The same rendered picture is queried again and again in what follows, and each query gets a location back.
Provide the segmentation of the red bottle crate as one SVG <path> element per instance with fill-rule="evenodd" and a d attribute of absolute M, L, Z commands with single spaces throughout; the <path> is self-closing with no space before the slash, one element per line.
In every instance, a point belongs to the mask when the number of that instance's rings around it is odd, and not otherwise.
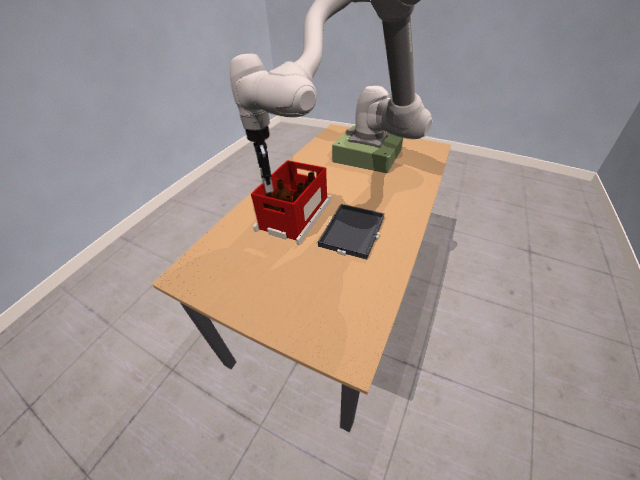
<path fill-rule="evenodd" d="M 324 175 L 308 164 L 294 161 L 286 161 L 272 174 L 273 192 L 277 187 L 276 181 L 283 179 L 284 186 L 291 191 L 293 202 L 297 183 L 305 183 L 308 180 L 308 175 L 298 174 L 297 169 L 316 172 L 316 178 L 294 203 L 266 197 L 263 183 L 251 193 L 259 230 L 268 232 L 267 228 L 269 227 L 286 232 L 287 238 L 296 240 L 327 199 L 327 179 Z M 282 213 L 281 210 L 278 212 L 264 208 L 263 203 L 284 208 L 285 213 Z"/>

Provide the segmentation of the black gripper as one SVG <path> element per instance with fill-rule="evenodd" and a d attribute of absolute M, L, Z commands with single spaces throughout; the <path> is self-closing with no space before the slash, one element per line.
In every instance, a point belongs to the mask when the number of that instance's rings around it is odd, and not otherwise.
<path fill-rule="evenodd" d="M 270 171 L 268 152 L 267 152 L 267 144 L 265 143 L 265 139 L 269 138 L 270 136 L 269 127 L 265 127 L 264 129 L 257 130 L 257 131 L 250 131 L 247 129 L 245 129 L 245 131 L 246 131 L 247 139 L 249 141 L 254 142 L 253 145 L 255 148 L 255 152 L 257 152 L 257 156 L 258 156 L 257 159 L 259 161 L 258 164 L 260 167 L 262 183 L 265 185 L 266 193 L 273 192 L 271 171 Z"/>

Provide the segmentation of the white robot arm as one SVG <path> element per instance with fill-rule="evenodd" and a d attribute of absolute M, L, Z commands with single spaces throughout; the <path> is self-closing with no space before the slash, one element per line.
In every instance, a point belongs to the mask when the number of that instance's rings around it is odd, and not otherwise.
<path fill-rule="evenodd" d="M 346 134 L 353 134 L 348 142 L 381 148 L 388 137 L 384 131 L 407 139 L 425 137 L 432 116 L 415 93 L 411 29 L 411 14 L 419 1 L 315 0 L 304 22 L 303 54 L 295 63 L 285 62 L 268 73 L 256 54 L 233 58 L 231 88 L 244 129 L 264 129 L 270 124 L 269 113 L 301 117 L 311 112 L 317 100 L 312 78 L 322 58 L 324 23 L 351 2 L 371 2 L 382 20 L 392 97 L 381 86 L 361 92 L 355 129 L 346 129 Z"/>

